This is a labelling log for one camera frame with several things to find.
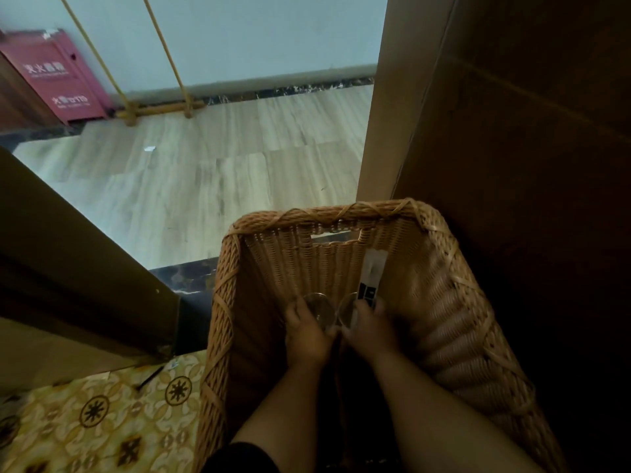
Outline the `person's right hand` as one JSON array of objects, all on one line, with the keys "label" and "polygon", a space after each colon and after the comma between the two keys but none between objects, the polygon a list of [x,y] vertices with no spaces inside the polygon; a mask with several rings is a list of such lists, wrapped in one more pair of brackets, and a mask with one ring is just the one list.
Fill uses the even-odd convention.
[{"label": "person's right hand", "polygon": [[394,327],[388,319],[388,326],[342,327],[344,340],[372,368],[384,359],[401,355]]}]

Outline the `person's left hand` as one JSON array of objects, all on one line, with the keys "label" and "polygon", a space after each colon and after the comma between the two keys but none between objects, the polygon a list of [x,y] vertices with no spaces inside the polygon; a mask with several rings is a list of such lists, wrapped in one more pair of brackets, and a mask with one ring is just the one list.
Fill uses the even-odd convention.
[{"label": "person's left hand", "polygon": [[285,345],[289,369],[308,366],[321,370],[329,362],[338,335],[338,327],[323,331],[317,322],[316,326],[286,326]]}]

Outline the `clear drinking glass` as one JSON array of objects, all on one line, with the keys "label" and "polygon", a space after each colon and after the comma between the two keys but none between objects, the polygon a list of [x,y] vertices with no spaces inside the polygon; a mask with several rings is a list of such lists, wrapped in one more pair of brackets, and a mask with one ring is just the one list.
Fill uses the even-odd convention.
[{"label": "clear drinking glass", "polygon": [[358,292],[351,292],[342,298],[336,311],[337,323],[339,326],[351,329],[355,318],[355,302]]},{"label": "clear drinking glass", "polygon": [[308,293],[304,301],[315,318],[318,326],[326,331],[336,323],[336,307],[324,293]]}]

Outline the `person's left forearm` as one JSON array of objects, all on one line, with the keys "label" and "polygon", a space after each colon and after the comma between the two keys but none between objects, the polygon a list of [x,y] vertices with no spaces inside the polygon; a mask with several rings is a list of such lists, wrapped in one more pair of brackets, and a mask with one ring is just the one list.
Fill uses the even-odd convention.
[{"label": "person's left forearm", "polygon": [[316,464],[317,403],[322,366],[291,366],[244,422],[232,443],[258,446],[280,471],[300,472]]}]

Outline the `person's right forearm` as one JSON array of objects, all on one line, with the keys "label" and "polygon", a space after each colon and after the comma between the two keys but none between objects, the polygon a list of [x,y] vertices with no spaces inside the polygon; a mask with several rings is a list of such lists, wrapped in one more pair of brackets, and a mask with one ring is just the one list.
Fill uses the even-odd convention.
[{"label": "person's right forearm", "polygon": [[406,473],[543,473],[486,417],[435,384],[399,351],[369,357]]}]

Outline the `white and black sachet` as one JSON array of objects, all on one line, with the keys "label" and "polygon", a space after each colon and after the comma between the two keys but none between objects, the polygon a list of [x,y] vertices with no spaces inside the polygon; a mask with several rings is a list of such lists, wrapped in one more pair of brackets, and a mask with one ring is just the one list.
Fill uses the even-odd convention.
[{"label": "white and black sachet", "polygon": [[389,252],[369,248],[366,250],[360,273],[356,299],[365,300],[370,308],[375,307],[377,291],[384,273]]}]

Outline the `woven wicker basket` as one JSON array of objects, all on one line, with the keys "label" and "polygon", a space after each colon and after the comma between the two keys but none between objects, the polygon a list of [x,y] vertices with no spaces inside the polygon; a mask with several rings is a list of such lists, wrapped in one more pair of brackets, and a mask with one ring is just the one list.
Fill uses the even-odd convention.
[{"label": "woven wicker basket", "polygon": [[337,310],[358,290],[369,248],[389,252],[377,296],[403,352],[542,469],[567,473],[535,388],[456,238],[436,209],[410,198],[261,211],[232,224],[218,258],[193,473],[287,370],[287,305],[324,293]]}]

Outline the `black sleeve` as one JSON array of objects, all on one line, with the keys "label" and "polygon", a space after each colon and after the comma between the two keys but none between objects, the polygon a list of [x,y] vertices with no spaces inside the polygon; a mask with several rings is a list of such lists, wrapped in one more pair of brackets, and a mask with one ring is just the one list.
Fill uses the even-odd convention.
[{"label": "black sleeve", "polygon": [[213,453],[201,473],[280,473],[280,469],[260,447],[237,442]]}]

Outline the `dark wooden cabinet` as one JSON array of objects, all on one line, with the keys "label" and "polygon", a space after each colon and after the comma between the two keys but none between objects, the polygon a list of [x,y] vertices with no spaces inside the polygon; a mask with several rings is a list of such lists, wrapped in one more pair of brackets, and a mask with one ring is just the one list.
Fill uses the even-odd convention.
[{"label": "dark wooden cabinet", "polygon": [[357,200],[408,197],[571,471],[631,473],[631,0],[387,0]]}]

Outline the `yellow patterned carpet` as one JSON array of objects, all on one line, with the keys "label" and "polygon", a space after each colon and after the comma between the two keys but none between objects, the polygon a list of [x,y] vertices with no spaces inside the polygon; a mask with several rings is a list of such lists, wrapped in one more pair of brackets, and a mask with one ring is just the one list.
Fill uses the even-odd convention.
[{"label": "yellow patterned carpet", "polygon": [[0,397],[0,473],[192,473],[206,351]]}]

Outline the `brown wooden door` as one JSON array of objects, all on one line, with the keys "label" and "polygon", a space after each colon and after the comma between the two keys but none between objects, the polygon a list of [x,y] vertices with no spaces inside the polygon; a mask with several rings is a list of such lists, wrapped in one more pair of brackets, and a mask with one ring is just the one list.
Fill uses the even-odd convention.
[{"label": "brown wooden door", "polygon": [[0,146],[0,395],[166,361],[179,306]]}]

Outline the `red fire extinguisher cabinet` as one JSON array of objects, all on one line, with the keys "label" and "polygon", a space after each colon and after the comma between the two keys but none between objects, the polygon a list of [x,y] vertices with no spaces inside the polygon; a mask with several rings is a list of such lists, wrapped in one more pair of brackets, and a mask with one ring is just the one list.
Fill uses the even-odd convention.
[{"label": "red fire extinguisher cabinet", "polygon": [[64,30],[6,33],[0,52],[63,124],[111,117],[108,94]]}]

